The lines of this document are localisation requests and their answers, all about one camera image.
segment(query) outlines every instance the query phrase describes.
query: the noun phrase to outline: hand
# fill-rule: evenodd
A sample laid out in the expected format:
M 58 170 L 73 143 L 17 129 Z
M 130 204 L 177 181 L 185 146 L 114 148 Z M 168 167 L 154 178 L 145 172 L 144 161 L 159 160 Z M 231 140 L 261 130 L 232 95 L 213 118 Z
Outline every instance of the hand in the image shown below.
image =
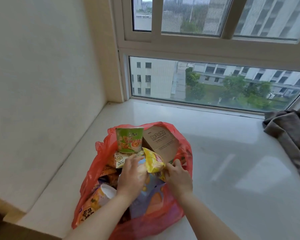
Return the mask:
M 172 195 L 180 203 L 184 197 L 192 194 L 192 178 L 188 171 L 182 168 L 179 159 L 172 164 L 167 163 L 165 170 L 167 185 Z
M 146 167 L 143 164 L 139 165 L 143 158 L 136 154 L 128 157 L 118 180 L 117 195 L 124 196 L 131 203 L 139 196 L 148 177 Z

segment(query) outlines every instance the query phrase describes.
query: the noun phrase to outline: forearm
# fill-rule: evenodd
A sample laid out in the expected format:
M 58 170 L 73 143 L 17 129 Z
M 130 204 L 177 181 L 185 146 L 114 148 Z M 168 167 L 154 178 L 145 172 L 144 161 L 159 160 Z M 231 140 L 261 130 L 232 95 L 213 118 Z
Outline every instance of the forearm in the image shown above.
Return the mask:
M 240 240 L 208 207 L 193 194 L 179 200 L 198 240 Z
M 130 204 L 131 200 L 127 197 L 116 195 L 64 240 L 107 240 Z

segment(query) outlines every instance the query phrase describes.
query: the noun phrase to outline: window pane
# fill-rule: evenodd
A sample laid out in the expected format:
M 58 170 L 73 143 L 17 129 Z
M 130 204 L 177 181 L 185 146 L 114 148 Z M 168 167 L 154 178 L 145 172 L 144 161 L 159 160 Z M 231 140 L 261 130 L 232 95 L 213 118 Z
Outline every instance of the window pane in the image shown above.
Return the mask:
M 134 96 L 243 110 L 273 111 L 286 109 L 300 93 L 298 71 L 240 68 L 132 56 L 129 60 L 131 78 L 137 77 L 138 81 L 140 78 L 140 83 L 131 82 Z M 151 69 L 145 65 L 137 68 L 137 62 L 151 63 Z
M 300 0 L 247 0 L 234 35 L 300 39 Z
M 133 30 L 151 32 L 152 0 L 133 0 Z
M 220 36 L 231 0 L 163 0 L 162 33 Z

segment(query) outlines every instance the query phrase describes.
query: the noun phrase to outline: wooden floor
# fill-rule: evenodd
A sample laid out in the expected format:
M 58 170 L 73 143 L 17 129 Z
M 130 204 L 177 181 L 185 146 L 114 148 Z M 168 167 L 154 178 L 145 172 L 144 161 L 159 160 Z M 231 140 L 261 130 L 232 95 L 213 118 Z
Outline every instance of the wooden floor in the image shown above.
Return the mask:
M 0 240 L 59 240 L 60 238 L 36 232 L 21 226 L 1 222 Z

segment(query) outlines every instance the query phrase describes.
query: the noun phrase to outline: green instant noodle cup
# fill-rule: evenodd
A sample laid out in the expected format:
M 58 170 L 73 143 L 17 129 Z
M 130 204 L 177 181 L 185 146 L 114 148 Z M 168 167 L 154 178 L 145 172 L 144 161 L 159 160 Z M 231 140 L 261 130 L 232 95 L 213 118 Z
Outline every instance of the green instant noodle cup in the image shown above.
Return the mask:
M 133 153 L 142 150 L 143 127 L 116 128 L 118 151 Z

